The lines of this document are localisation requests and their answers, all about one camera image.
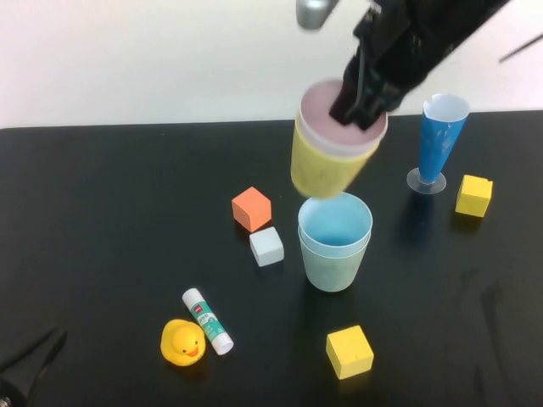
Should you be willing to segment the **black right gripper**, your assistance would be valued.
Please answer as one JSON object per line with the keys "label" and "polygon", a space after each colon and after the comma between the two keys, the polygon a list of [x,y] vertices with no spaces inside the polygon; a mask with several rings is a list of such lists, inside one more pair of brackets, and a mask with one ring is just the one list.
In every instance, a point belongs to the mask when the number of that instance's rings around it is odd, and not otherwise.
{"label": "black right gripper", "polygon": [[421,34],[419,11],[418,1],[372,2],[353,31],[359,46],[329,110],[338,123],[365,131],[382,114],[396,110],[420,82],[411,66],[411,41]]}

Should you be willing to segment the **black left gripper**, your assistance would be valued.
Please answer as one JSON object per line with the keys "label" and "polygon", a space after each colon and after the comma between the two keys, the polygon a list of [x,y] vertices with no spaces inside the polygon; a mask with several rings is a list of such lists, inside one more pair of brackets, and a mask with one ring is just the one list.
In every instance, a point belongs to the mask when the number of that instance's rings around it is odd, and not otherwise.
{"label": "black left gripper", "polygon": [[[38,382],[63,349],[67,331],[53,328],[1,358],[1,407],[29,406],[32,383]],[[20,371],[8,369],[21,361]]]}

